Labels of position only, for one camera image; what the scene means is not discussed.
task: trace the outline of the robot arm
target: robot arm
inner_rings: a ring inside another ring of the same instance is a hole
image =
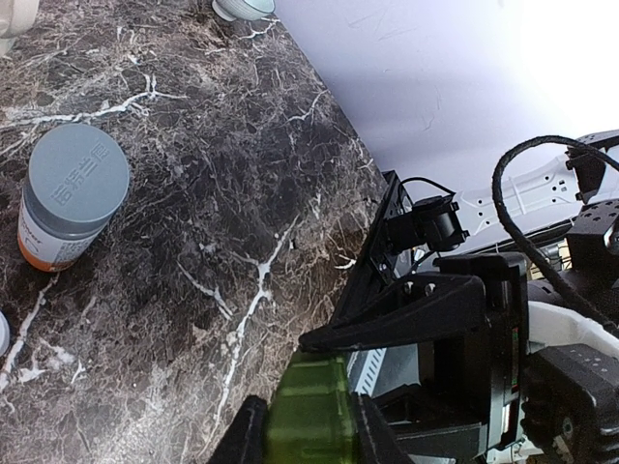
[[[591,139],[607,151],[619,142]],[[516,216],[575,201],[579,191],[589,204],[568,235],[575,272],[592,277],[586,281],[619,276],[614,212],[602,220],[593,215],[602,206],[590,203],[605,168],[600,175],[582,154],[569,156],[568,164],[556,159],[508,179],[505,204]],[[398,464],[414,462],[411,454],[466,460],[513,445],[516,458],[523,433],[558,462],[619,462],[617,338],[575,311],[530,302],[517,253],[450,256],[437,261],[439,273],[400,277],[403,250],[453,250],[469,230],[497,219],[489,190],[412,204],[398,176],[385,177],[389,187],[331,322],[302,335],[303,354],[293,357],[271,410],[248,398],[211,462],[283,464],[317,455],[341,462],[338,455],[358,453],[357,462]],[[604,280],[608,290],[611,280]],[[421,385],[378,398],[342,389],[344,353],[419,342],[432,346]],[[276,448],[295,457],[275,459]]]

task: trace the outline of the screw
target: screw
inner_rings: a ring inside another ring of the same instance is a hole
[[[433,283],[429,283],[428,285],[426,285],[426,287],[424,287],[424,291],[426,292],[426,296],[429,297],[432,293],[434,293],[434,289],[436,288],[436,285]]]
[[[570,418],[563,419],[563,435],[568,440],[572,440],[572,435],[574,433],[574,425],[572,424],[572,420]]]

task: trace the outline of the green object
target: green object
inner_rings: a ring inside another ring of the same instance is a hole
[[[357,463],[344,357],[296,352],[271,404],[265,436],[265,464]]]

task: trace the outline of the white robot part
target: white robot part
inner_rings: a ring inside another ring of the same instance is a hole
[[[614,160],[619,160],[619,146],[612,147],[606,152]],[[604,178],[598,189],[598,193],[591,198],[590,203],[597,201],[608,200],[617,197],[619,191],[619,172],[612,169],[610,166],[606,167]]]
[[[386,353],[386,348],[368,351],[361,374],[359,375],[359,380],[352,388],[352,391],[358,394],[372,395],[374,393],[376,383],[378,382],[378,374],[380,373],[380,369],[385,361]]]
[[[487,453],[486,462],[487,464],[525,464],[529,457],[543,453],[541,449],[537,448],[529,440],[524,440],[501,451],[498,449],[490,450]]]
[[[575,203],[579,192],[575,173],[566,166],[566,157],[557,157],[544,166],[503,182],[505,205],[512,218],[548,206]],[[471,236],[498,224],[492,190],[484,188],[456,193],[457,218]]]
[[[583,343],[619,360],[619,339],[571,309],[529,302],[529,342],[544,346]]]

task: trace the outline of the white wall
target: white wall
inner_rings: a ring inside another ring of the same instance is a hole
[[[619,128],[618,14],[616,0],[278,4],[378,166],[456,190],[489,186],[500,155],[526,138]],[[562,152],[538,150],[513,172]],[[555,207],[523,226],[577,209]]]

